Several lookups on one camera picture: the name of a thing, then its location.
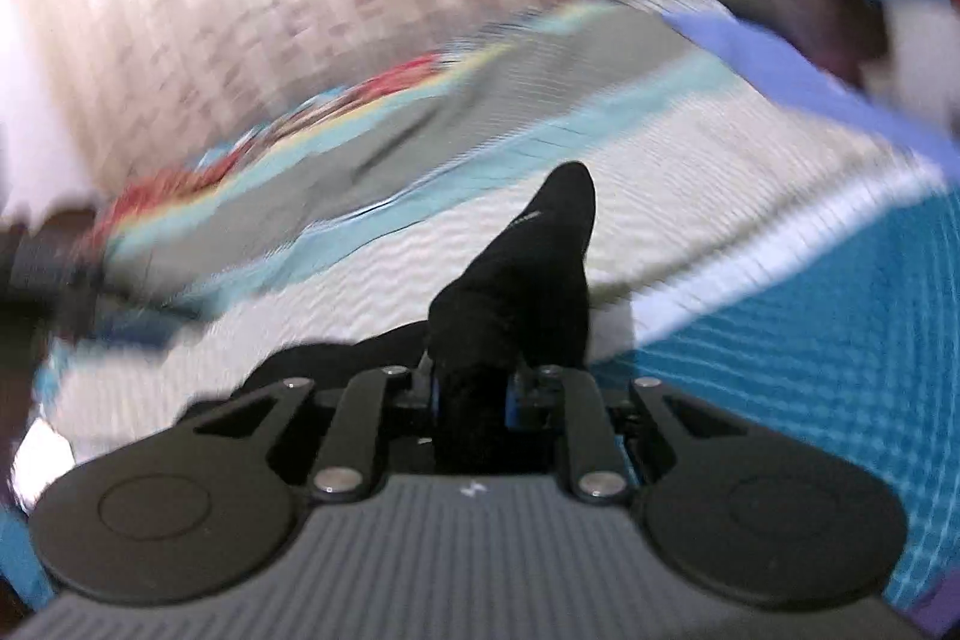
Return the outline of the black pants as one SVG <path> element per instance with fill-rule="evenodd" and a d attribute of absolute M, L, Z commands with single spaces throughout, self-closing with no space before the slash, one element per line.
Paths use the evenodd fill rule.
<path fill-rule="evenodd" d="M 386 365 L 431 365 L 436 471 L 448 476 L 550 474 L 550 429 L 512 418 L 521 367 L 583 369 L 589 336 L 584 257 L 596 188 L 584 164 L 553 169 L 526 208 L 434 296 L 427 316 L 357 342 L 302 342 L 270 354 L 228 398 L 197 398 L 183 420 L 219 413 L 265 386 L 302 377 L 316 392 Z"/>

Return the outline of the patterned blue bedspread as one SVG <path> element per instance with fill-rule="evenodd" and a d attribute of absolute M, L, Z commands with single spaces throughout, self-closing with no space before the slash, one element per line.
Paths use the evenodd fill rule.
<path fill-rule="evenodd" d="M 664 330 L 646 302 L 748 239 L 761 283 L 901 197 L 940 184 L 957 146 L 882 109 L 776 35 L 698 0 L 587 3 L 506 32 L 423 85 L 304 128 L 195 205 L 119 230 L 107 274 L 200 308 L 166 346 L 62 349 L 37 380 L 14 484 L 153 434 L 306 339 L 421 319 L 494 234 L 532 218 L 558 164 L 596 185 L 590 354 Z"/>

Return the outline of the red floral blanket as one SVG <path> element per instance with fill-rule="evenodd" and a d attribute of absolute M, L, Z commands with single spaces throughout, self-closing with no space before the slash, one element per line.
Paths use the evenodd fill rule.
<path fill-rule="evenodd" d="M 352 120 L 363 107 L 396 92 L 415 88 L 444 68 L 446 57 L 438 50 L 418 55 L 358 85 L 311 97 L 279 119 L 246 131 L 224 148 L 208 151 L 190 166 L 168 167 L 158 174 L 133 181 L 96 218 L 93 227 L 83 236 L 83 250 L 93 255 L 104 247 L 117 227 L 137 221 L 143 214 L 163 211 L 176 203 L 199 198 L 228 175 L 255 163 L 268 149 L 288 136 L 313 128 L 335 127 L 342 119 Z"/>

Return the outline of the purple bed sheet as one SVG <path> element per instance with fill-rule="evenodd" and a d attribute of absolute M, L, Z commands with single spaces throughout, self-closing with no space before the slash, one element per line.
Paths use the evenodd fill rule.
<path fill-rule="evenodd" d="M 929 159 L 958 184 L 958 145 L 944 131 L 874 103 L 817 68 L 774 32 L 715 11 L 664 13 L 662 18 L 771 101 L 882 136 L 885 142 Z"/>

